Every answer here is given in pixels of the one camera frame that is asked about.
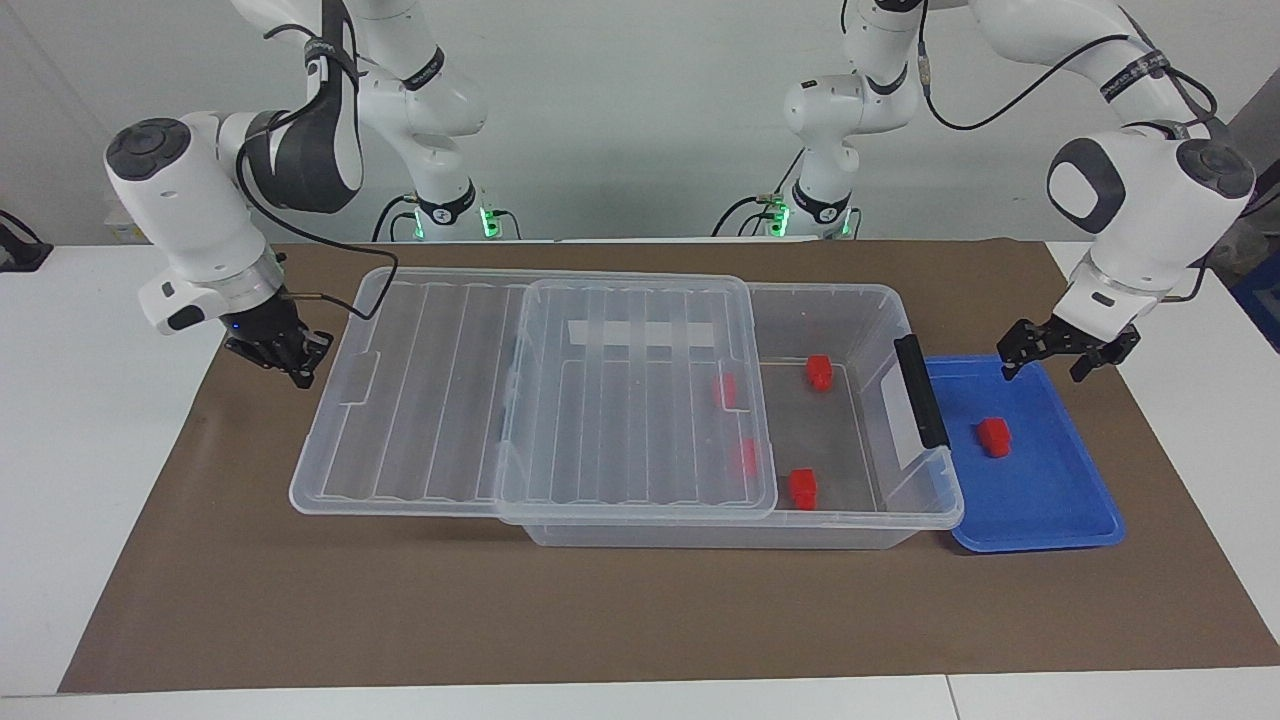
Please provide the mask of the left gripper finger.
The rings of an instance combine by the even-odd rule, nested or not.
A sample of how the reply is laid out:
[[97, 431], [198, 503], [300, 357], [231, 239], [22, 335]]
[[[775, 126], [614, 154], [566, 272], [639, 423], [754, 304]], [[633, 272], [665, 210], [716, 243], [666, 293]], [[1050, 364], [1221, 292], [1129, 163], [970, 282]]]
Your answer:
[[1097, 369], [1123, 364], [1139, 342], [1140, 332], [1134, 325], [1125, 325], [1115, 340], [1106, 343], [1085, 340], [1083, 350], [1070, 368], [1071, 380], [1082, 383]]
[[1044, 357], [1044, 328], [1029, 319], [1015, 322], [996, 345], [1001, 359], [1001, 374], [1012, 380], [1019, 372]]

